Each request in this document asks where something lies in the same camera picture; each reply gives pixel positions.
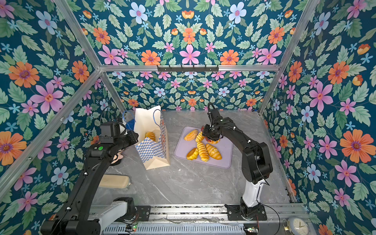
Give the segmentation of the long twisted bread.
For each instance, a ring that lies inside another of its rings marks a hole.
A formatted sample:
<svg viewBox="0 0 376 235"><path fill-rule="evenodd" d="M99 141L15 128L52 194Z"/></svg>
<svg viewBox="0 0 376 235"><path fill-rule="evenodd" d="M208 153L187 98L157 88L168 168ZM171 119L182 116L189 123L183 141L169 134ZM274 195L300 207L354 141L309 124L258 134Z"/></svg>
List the long twisted bread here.
<svg viewBox="0 0 376 235"><path fill-rule="evenodd" d="M196 136L195 141L196 141L197 143L199 143L199 142L202 142L202 141L204 140L204 138L205 138L205 137L203 136L203 132L200 131L199 134Z"/></svg>

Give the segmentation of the lilac plastic tray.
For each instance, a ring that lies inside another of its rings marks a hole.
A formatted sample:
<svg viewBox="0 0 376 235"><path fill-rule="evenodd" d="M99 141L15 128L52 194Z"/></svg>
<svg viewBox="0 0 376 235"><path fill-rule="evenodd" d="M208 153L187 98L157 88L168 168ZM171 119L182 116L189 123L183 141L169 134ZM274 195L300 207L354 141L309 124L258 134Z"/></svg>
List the lilac plastic tray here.
<svg viewBox="0 0 376 235"><path fill-rule="evenodd" d="M196 142L195 140L192 141L185 141L184 137L189 134L193 130L200 130L196 127L184 127L183 131L181 133L181 136L179 138L178 144L174 151L174 156L179 159L187 160L187 154L194 148L196 148ZM232 151L233 151L233 143L228 138L222 138L219 143L213 145L215 148L218 149L219 153L222 156L221 160L215 160L214 158L211 158L205 162L202 161L200 156L198 155L197 159L190 160L190 162L195 162L198 164L204 164L204 165L210 165L210 166L216 166L223 169L228 169L231 166L231 159L232 159Z"/></svg>

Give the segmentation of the large braided bread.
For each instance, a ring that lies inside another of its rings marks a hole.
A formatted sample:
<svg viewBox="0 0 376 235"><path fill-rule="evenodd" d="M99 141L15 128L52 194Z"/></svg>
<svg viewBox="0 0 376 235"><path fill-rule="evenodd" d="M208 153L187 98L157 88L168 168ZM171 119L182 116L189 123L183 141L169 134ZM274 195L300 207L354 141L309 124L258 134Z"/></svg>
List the large braided bread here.
<svg viewBox="0 0 376 235"><path fill-rule="evenodd" d="M149 138L149 139L151 139L154 142L156 141L156 136L155 136L155 134L153 132L146 132L145 138Z"/></svg>

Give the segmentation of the blue checkered paper bag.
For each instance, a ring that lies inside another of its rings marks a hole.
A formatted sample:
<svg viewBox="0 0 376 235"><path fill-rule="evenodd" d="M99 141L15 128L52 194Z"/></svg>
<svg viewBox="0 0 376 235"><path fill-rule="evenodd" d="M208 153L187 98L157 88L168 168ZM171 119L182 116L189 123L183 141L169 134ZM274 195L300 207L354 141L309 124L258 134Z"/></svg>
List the blue checkered paper bag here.
<svg viewBox="0 0 376 235"><path fill-rule="evenodd" d="M168 135L160 106L151 109L137 108L134 132L139 134L135 147L145 169L170 166ZM145 138L146 132L153 132L156 141Z"/></svg>

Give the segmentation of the round sugared bread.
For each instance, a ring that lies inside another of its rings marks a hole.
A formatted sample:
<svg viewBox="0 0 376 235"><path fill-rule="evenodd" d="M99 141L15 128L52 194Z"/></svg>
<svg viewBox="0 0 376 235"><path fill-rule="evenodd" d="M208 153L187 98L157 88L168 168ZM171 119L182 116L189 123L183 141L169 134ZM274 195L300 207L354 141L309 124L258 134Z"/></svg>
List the round sugared bread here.
<svg viewBox="0 0 376 235"><path fill-rule="evenodd" d="M197 135L198 135L198 130L195 129L195 130L191 131L190 133L188 133L188 134L184 137L184 140L185 140L185 141L193 141L193 140L196 139Z"/></svg>

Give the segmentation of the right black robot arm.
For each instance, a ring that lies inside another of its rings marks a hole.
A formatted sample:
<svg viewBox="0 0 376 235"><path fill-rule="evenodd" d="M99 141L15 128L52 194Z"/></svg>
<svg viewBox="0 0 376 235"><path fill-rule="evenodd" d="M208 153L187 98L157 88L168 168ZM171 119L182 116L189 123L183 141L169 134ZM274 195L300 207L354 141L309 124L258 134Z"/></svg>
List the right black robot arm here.
<svg viewBox="0 0 376 235"><path fill-rule="evenodd" d="M203 136L212 141L225 137L242 154L241 171L246 185L237 212L250 220L262 212L261 191L273 171L269 147L248 137L232 119L222 117L217 109L209 110L208 117L210 124L204 126Z"/></svg>

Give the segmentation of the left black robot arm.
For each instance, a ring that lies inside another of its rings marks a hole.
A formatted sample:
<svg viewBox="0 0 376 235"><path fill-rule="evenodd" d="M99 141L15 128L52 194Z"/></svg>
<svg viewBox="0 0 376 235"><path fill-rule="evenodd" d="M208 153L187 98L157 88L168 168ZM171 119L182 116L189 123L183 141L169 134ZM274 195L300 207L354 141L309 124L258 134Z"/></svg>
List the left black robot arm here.
<svg viewBox="0 0 376 235"><path fill-rule="evenodd" d="M120 151L138 142L138 134L115 136L105 134L100 143L89 147L85 156L85 169L80 173L67 201L54 220L46 220L40 229L43 235L99 235L116 220L136 218L136 207L130 197L117 198L95 218L90 219L90 209L100 182Z"/></svg>

